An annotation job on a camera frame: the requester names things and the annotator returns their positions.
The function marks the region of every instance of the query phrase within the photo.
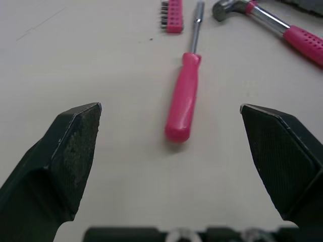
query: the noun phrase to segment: pink hammer handle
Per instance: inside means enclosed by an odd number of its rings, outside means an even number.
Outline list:
[[[190,137],[201,56],[185,53],[182,61],[165,126],[166,137],[174,143],[183,143]]]
[[[303,55],[323,66],[323,39],[296,26],[286,30],[284,38]]]

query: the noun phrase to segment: white table surface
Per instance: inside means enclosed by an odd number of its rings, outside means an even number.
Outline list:
[[[160,1],[4,0],[0,3],[0,185],[61,112],[99,101],[95,157],[74,222],[55,242],[80,242],[90,226],[275,229],[283,222],[253,165],[239,107],[295,115],[323,142],[323,73],[269,29],[239,14],[221,24],[205,4],[191,139],[166,145],[163,128],[185,30],[159,28]],[[262,6],[323,36],[323,19]]]

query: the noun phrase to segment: hammer head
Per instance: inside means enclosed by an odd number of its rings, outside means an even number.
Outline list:
[[[251,0],[220,0],[214,4],[213,16],[219,22],[227,18],[230,12],[246,13],[247,6]]]

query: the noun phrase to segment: screwdriver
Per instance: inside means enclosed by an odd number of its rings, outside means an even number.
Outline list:
[[[202,58],[196,54],[196,47],[203,13],[204,2],[199,1],[194,19],[192,48],[190,52],[183,54],[183,66],[177,78],[165,126],[166,138],[174,143],[183,143],[190,137],[198,85],[198,68]]]

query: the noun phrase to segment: hammer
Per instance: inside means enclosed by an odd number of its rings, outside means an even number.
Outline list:
[[[230,12],[252,15],[266,23],[282,36],[304,56],[310,58],[319,66],[323,66],[323,39],[296,26],[290,26],[265,9],[259,7],[253,0],[220,0],[212,9],[213,16],[219,22],[226,19]]]

